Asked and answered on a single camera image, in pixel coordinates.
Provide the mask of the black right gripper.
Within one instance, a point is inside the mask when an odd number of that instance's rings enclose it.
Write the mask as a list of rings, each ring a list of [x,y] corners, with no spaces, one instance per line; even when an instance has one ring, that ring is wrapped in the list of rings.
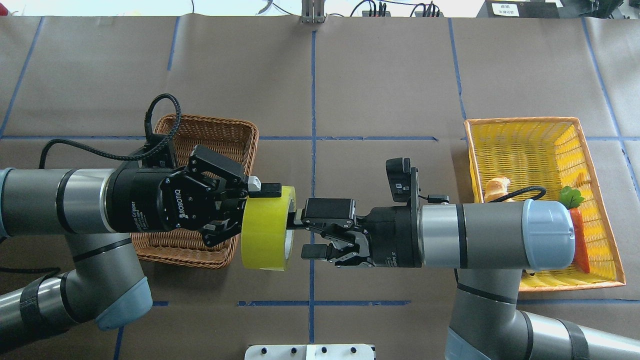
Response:
[[[374,207],[359,216],[355,205],[350,198],[309,198],[303,209],[288,212],[287,230],[304,229],[328,241],[304,244],[301,259],[335,267],[422,267],[415,207]]]

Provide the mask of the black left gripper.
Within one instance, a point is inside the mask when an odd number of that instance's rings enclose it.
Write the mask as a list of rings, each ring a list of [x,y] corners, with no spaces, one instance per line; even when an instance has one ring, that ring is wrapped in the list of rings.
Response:
[[[242,230],[245,199],[281,198],[282,184],[248,176],[239,162],[197,145],[185,166],[115,171],[106,216],[118,233],[197,231],[212,248]]]

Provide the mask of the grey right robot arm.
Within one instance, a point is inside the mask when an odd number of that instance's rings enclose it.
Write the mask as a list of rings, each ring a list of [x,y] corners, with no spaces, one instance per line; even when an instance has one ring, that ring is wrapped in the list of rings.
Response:
[[[337,267],[451,268],[457,275],[447,360],[637,360],[638,340],[517,308],[522,271],[574,259],[576,230],[554,201],[375,207],[311,198],[286,215],[289,230],[329,240],[302,258]]]

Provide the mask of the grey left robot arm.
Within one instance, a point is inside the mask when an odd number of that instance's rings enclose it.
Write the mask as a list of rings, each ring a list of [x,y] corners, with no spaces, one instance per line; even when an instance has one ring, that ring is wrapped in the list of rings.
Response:
[[[181,167],[1,171],[1,237],[64,239],[74,269],[45,274],[1,296],[1,351],[94,322],[111,331],[153,307],[133,234],[196,231],[212,248],[239,235],[252,199],[279,199],[242,164],[195,146]]]

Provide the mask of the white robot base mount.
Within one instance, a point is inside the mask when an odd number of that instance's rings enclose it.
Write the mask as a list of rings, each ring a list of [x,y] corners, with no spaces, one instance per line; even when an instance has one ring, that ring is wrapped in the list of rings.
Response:
[[[245,360],[375,360],[375,347],[364,343],[347,344],[254,344],[247,348]]]

